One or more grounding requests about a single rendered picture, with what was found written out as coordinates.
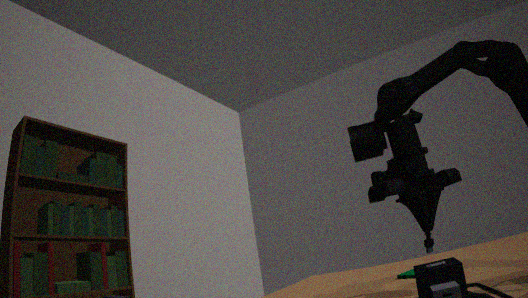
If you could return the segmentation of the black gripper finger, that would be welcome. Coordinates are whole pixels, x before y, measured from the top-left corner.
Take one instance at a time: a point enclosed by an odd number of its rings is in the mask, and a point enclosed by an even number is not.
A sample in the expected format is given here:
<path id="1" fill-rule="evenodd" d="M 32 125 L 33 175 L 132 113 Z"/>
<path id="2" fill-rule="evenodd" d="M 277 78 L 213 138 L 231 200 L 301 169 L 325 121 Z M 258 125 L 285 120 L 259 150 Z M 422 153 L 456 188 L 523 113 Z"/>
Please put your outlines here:
<path id="1" fill-rule="evenodd" d="M 426 191 L 417 192 L 395 200 L 408 207 L 425 233 L 429 232 L 430 226 L 426 193 Z"/>
<path id="2" fill-rule="evenodd" d="M 427 205 L 428 205 L 428 214 L 429 214 L 429 230 L 433 230 L 434 227 L 434 221 L 436 216 L 436 210 L 438 201 L 440 198 L 441 191 L 444 190 L 444 187 L 439 187 L 433 190 L 430 190 L 426 193 L 427 196 Z"/>

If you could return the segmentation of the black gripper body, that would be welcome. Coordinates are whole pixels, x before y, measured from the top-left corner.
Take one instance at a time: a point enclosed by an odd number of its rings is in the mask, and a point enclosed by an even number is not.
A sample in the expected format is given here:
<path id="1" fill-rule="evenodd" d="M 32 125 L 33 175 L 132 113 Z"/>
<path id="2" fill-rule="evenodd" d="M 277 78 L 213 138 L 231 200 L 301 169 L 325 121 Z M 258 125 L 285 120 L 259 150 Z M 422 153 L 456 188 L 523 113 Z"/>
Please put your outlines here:
<path id="1" fill-rule="evenodd" d="M 390 159 L 396 164 L 399 178 L 383 180 L 371 186 L 368 191 L 369 203 L 383 201 L 387 196 L 399 194 L 399 198 L 422 191 L 430 191 L 461 181 L 459 170 L 445 169 L 435 173 L 429 169 L 425 159 L 427 147 L 421 143 L 406 144 L 393 151 Z"/>

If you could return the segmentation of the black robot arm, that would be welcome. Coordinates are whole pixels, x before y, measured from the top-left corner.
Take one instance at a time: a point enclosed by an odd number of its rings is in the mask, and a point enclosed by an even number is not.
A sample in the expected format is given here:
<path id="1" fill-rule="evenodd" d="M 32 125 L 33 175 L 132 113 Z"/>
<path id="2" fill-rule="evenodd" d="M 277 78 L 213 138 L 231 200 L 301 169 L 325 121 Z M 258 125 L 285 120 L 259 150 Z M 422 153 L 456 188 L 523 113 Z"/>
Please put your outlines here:
<path id="1" fill-rule="evenodd" d="M 478 60 L 484 57 L 488 57 L 486 61 Z M 375 123 L 347 128 L 355 162 L 383 156 L 383 149 L 388 148 L 384 132 L 392 152 L 406 144 L 421 143 L 414 124 L 420 123 L 422 113 L 410 109 L 403 114 L 419 96 L 460 68 L 488 77 L 506 92 L 528 127 L 528 63 L 519 46 L 495 40 L 460 41 L 416 73 L 379 88 Z"/>

